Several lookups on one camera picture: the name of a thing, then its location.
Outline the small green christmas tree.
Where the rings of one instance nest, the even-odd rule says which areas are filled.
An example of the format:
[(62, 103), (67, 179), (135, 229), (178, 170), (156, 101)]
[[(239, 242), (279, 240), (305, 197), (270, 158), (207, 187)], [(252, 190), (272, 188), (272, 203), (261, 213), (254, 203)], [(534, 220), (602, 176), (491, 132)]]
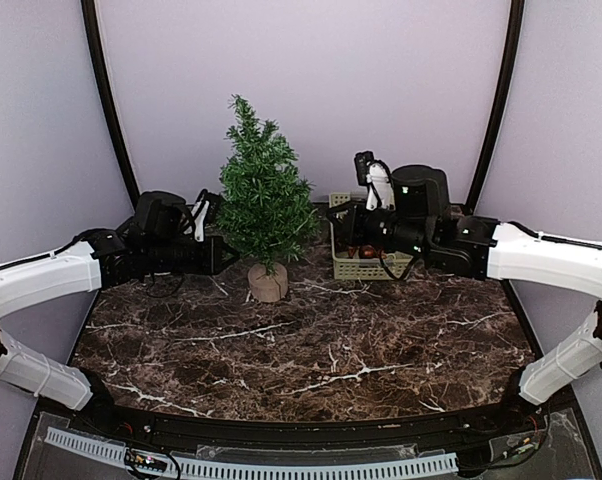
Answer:
[(311, 183), (300, 176), (297, 154), (274, 120), (262, 120), (250, 102), (230, 100), (234, 123), (226, 132), (232, 152), (222, 166), (217, 228), (244, 257), (275, 273), (296, 260), (319, 230)]

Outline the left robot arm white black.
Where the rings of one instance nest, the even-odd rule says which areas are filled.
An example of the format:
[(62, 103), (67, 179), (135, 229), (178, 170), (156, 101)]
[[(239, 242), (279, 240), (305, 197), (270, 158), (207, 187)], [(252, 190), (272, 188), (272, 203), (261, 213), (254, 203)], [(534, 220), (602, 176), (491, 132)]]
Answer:
[[(42, 254), (0, 264), (0, 320), (56, 298), (106, 290), (158, 274), (216, 275), (238, 260), (219, 235), (205, 233), (221, 197), (202, 190), (194, 204), (176, 194), (147, 191), (134, 214), (115, 229), (96, 228)], [(122, 427), (121, 412), (99, 377), (61, 364), (0, 328), (0, 381), (53, 400), (101, 436)]]

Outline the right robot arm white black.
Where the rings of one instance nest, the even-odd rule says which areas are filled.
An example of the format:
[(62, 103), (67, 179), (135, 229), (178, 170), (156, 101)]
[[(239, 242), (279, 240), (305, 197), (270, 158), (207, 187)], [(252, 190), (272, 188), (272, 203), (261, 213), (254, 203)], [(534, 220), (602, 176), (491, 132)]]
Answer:
[(580, 327), (514, 375), (512, 392), (491, 413), (498, 432), (515, 432), (528, 420), (530, 406), (602, 367), (602, 242), (548, 235), (514, 221), (456, 217), (440, 169), (408, 165), (390, 171), (367, 153), (355, 166), (366, 199), (327, 212), (335, 236), (346, 245), (371, 246), (380, 255), (401, 252), (461, 277), (529, 281), (596, 298)]

